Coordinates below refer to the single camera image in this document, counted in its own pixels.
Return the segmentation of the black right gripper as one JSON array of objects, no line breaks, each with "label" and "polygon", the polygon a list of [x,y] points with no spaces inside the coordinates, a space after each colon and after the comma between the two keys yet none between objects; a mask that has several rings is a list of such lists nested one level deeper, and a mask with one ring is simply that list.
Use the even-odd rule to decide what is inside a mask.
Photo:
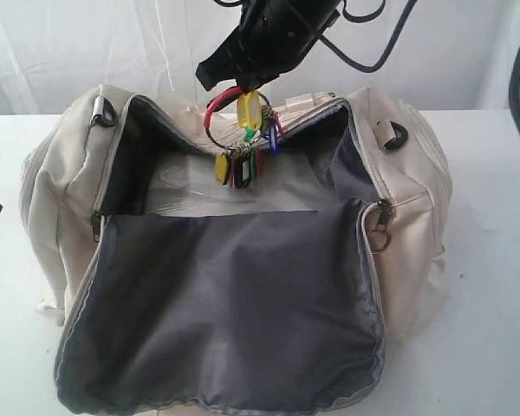
[{"label": "black right gripper", "polygon": [[238,26],[198,64],[196,77],[210,91],[235,81],[250,92],[294,70],[340,16],[337,1],[245,1]]}]

